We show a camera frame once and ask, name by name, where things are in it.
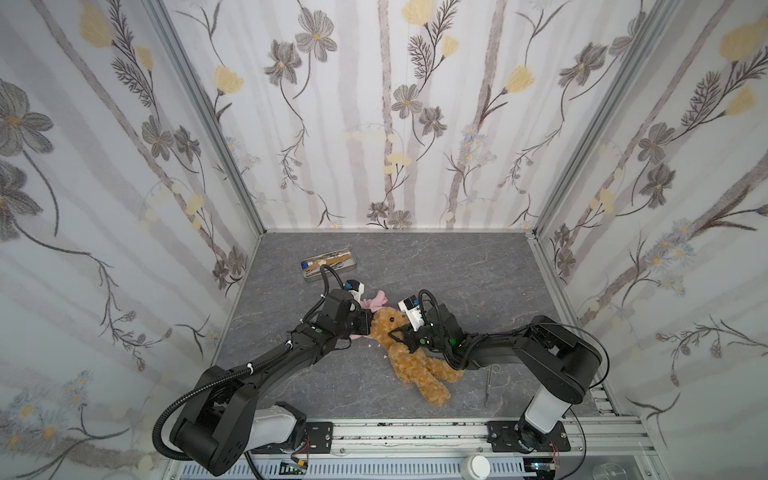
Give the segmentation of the pink fleece bear hoodie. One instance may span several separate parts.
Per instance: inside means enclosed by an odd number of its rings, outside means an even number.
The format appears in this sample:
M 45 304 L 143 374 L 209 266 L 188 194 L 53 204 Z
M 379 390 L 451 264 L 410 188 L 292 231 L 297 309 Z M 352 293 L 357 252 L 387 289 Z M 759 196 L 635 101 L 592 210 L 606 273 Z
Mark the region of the pink fleece bear hoodie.
M 354 299 L 350 312 L 354 314 L 356 321 L 350 338 L 356 339 L 370 334 L 373 315 L 387 306 L 388 298 L 383 290 L 379 290 L 371 298 L 364 298 L 362 290 L 351 290 L 350 293 Z

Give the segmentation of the brown teddy bear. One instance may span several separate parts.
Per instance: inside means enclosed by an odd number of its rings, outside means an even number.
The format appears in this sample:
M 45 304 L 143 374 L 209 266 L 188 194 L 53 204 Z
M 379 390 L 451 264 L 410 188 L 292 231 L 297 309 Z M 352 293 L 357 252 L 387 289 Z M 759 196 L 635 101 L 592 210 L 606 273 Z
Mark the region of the brown teddy bear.
M 384 348 L 401 382 L 415 385 L 429 404 L 441 407 L 451 398 L 446 383 L 457 383 L 463 372 L 453 369 L 442 358 L 427 356 L 419 345 L 409 347 L 405 339 L 407 327 L 411 323 L 405 313 L 384 307 L 373 314 L 369 337 Z

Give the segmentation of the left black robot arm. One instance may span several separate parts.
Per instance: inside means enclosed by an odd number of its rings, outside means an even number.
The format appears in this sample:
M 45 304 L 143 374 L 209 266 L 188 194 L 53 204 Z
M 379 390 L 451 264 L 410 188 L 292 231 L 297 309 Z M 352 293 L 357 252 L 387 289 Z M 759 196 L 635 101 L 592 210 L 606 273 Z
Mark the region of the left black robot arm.
M 152 429 L 155 450 L 220 476 L 248 451 L 300 441 L 295 432 L 304 414 L 285 403 L 260 409 L 260 397 L 335 351 L 339 341 L 370 334 L 373 319 L 350 291 L 324 294 L 279 346 L 236 368 L 205 370 L 191 391 L 159 415 Z

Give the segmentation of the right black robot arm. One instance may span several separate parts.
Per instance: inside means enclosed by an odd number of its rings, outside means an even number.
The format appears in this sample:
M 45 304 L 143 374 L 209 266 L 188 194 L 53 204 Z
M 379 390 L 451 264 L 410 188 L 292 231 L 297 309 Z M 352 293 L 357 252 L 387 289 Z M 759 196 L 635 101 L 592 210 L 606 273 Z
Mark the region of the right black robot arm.
M 415 385 L 433 406 L 447 403 L 448 384 L 466 370 L 525 366 L 540 386 L 517 421 L 489 423 L 488 440 L 496 452 L 568 451 L 562 418 L 583 402 L 608 362 L 573 327 L 547 316 L 501 333 L 467 333 L 445 305 L 426 308 L 414 297 L 379 310 L 371 335 L 386 349 L 396 376 Z

